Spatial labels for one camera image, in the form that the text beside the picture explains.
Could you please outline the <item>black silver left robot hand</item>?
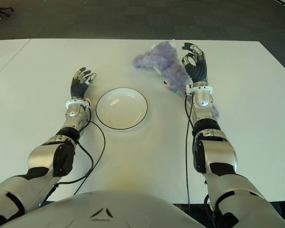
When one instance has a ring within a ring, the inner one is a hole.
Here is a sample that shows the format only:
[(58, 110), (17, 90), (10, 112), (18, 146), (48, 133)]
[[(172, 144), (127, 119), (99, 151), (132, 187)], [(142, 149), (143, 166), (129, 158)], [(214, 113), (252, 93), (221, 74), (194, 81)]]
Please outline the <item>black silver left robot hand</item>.
[(87, 70), (85, 67), (76, 71), (70, 87), (71, 98), (84, 99), (88, 87), (94, 82), (96, 76), (96, 73), (93, 73), (91, 70)]

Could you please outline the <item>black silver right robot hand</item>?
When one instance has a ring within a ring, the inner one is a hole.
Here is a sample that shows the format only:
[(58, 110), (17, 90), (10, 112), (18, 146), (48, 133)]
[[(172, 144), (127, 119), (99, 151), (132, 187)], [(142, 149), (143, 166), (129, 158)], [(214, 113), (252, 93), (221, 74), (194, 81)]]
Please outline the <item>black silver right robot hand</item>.
[(188, 42), (184, 43), (182, 49), (188, 51), (181, 62), (192, 82), (207, 83), (207, 63), (204, 52), (197, 45)]

